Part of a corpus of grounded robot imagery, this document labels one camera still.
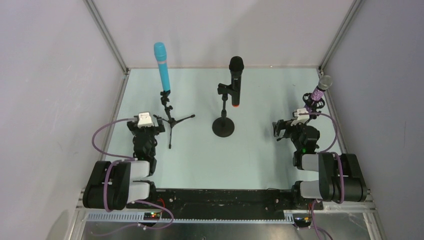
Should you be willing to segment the black tripod clip stand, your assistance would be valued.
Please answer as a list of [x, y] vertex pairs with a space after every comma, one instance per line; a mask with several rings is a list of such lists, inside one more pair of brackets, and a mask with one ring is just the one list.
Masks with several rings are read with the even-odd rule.
[[164, 90], [164, 91], [162, 91], [160, 93], [160, 96], [161, 96], [160, 97], [160, 101], [161, 101], [161, 104], [164, 107], [164, 111], [165, 111], [165, 114], [167, 116], [167, 120], [164, 119], [164, 118], [162, 118], [162, 117], [160, 117], [159, 115], [156, 115], [156, 114], [153, 115], [157, 120], [162, 120], [162, 121], [165, 121], [165, 122], [167, 122], [169, 124], [169, 127], [170, 127], [169, 143], [168, 143], [168, 148], [169, 149], [172, 148], [172, 134], [173, 134], [173, 128], [175, 127], [175, 125], [177, 125], [177, 124], [179, 124], [179, 123], [181, 123], [181, 122], [183, 122], [185, 120], [188, 120], [188, 119], [191, 119], [191, 118], [195, 118], [196, 117], [195, 114], [192, 114], [190, 116], [181, 118], [179, 120], [177, 120], [174, 117], [172, 117], [171, 110], [173, 110], [173, 107], [171, 105], [168, 105], [168, 103], [170, 102], [170, 99], [169, 99], [169, 95], [170, 94], [171, 94], [171, 91], [170, 90], [168, 90], [168, 91], [165, 91]]

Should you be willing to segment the black shock mount tripod stand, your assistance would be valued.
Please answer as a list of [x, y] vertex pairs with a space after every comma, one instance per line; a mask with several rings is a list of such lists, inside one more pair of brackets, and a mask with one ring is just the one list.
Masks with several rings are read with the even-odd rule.
[[325, 106], [321, 93], [305, 93], [302, 100], [305, 103], [304, 107], [294, 110], [291, 119], [280, 119], [272, 123], [273, 135], [277, 141], [297, 138], [307, 127], [307, 123], [317, 118], [317, 115], [313, 113], [320, 113], [319, 110]]

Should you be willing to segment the black round base stand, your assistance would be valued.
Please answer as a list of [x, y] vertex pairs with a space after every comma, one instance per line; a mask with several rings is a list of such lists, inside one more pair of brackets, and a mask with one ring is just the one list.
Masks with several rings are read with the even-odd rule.
[[238, 107], [240, 105], [240, 88], [234, 83], [229, 85], [219, 83], [217, 93], [221, 95], [222, 110], [221, 116], [212, 123], [212, 131], [216, 136], [226, 138], [231, 136], [235, 130], [234, 122], [227, 117], [226, 102], [230, 95], [232, 106]]

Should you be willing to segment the purple glitter microphone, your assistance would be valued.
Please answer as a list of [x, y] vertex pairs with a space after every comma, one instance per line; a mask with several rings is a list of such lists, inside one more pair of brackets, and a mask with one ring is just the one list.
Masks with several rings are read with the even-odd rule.
[[317, 86], [312, 92], [305, 93], [302, 97], [302, 100], [307, 109], [321, 109], [325, 105], [323, 96], [327, 89], [329, 89], [333, 84], [332, 77], [329, 75], [322, 76]]

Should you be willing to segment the black orange-tipped microphone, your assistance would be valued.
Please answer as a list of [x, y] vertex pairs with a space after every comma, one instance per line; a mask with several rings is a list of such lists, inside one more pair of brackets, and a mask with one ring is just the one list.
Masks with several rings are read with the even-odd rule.
[[229, 71], [231, 75], [231, 97], [232, 105], [238, 107], [240, 105], [241, 80], [244, 70], [244, 62], [240, 56], [233, 56], [229, 62]]

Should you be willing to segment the teal blue microphone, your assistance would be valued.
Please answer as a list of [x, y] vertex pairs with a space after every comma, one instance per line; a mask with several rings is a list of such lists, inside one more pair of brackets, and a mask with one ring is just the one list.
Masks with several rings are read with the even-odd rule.
[[171, 90], [168, 64], [167, 64], [167, 51], [163, 42], [156, 42], [153, 46], [154, 56], [158, 64], [158, 70], [161, 80], [162, 89], [165, 92]]

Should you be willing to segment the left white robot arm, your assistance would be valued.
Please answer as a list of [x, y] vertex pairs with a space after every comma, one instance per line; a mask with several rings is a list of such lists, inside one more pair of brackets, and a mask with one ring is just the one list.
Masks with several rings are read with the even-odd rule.
[[149, 197], [151, 185], [143, 178], [156, 170], [156, 136], [165, 132], [163, 119], [124, 118], [133, 134], [133, 155], [115, 155], [115, 161], [97, 161], [85, 187], [82, 203], [88, 209], [122, 210], [128, 203]]

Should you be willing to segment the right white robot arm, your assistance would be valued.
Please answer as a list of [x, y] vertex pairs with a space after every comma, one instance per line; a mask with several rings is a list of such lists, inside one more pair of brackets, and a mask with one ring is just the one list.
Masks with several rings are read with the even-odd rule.
[[277, 140], [289, 139], [293, 143], [293, 166], [318, 174], [317, 180], [299, 180], [294, 184], [292, 188], [299, 197], [338, 204], [366, 200], [368, 188], [355, 154], [318, 152], [321, 133], [305, 123], [281, 119], [273, 122], [272, 128]]

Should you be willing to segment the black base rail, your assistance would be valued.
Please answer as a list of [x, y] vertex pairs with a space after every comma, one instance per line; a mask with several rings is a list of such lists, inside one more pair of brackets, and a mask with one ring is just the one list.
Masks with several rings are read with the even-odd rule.
[[164, 204], [174, 218], [201, 220], [277, 220], [285, 217], [285, 211], [308, 211], [313, 203], [313, 199], [301, 198], [294, 190], [276, 188], [158, 188], [147, 201]]

